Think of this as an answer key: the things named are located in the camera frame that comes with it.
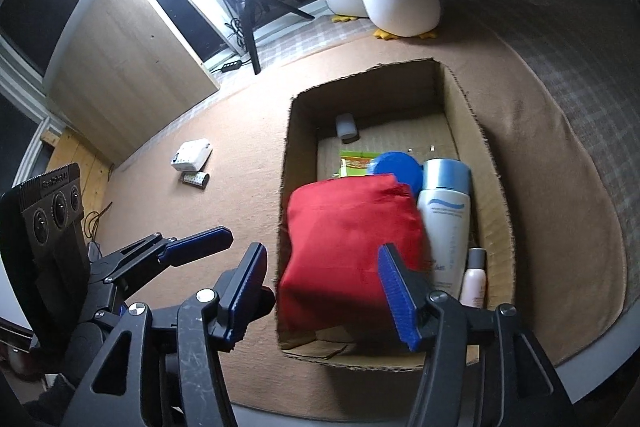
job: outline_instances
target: red bag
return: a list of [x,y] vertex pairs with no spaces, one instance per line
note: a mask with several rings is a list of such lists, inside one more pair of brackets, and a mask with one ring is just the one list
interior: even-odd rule
[[278,288],[289,331],[391,322],[378,248],[395,243],[405,264],[424,265],[424,228],[409,185],[392,174],[304,185],[287,209],[291,257]]

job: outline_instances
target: camera lens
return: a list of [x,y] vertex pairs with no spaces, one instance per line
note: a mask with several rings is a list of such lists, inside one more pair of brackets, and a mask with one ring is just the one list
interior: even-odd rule
[[47,242],[47,237],[49,237],[47,216],[40,208],[33,214],[33,235],[36,236],[37,242],[41,245],[44,245]]
[[78,187],[75,185],[71,188],[69,200],[71,201],[71,208],[74,211],[78,210],[78,206],[80,206],[80,194],[78,194]]
[[59,229],[65,226],[66,221],[66,201],[62,192],[53,196],[53,220]]

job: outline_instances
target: blue lid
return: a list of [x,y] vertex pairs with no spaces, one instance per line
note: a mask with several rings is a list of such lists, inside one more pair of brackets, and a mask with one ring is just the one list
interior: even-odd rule
[[424,164],[424,190],[448,188],[469,195],[471,171],[466,164],[450,158],[436,158]]
[[389,151],[372,159],[367,174],[393,174],[400,183],[411,187],[414,198],[422,190],[422,167],[405,152]]

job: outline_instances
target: green packet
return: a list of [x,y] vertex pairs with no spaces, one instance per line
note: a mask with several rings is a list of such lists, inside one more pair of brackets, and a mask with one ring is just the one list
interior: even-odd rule
[[340,151],[340,171],[336,176],[339,178],[365,176],[370,161],[381,154],[380,152]]

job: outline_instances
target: silver bolt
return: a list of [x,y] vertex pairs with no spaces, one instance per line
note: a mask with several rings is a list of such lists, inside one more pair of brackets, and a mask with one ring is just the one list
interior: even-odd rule
[[135,302],[129,306],[129,313],[131,315],[142,315],[146,310],[146,306],[142,302]]
[[216,296],[216,293],[211,288],[204,288],[196,293],[196,299],[200,302],[211,302]]
[[505,317],[513,317],[516,314],[516,306],[513,304],[501,304],[498,309]]
[[440,290],[436,290],[429,294],[429,298],[433,302],[444,302],[447,300],[447,294]]

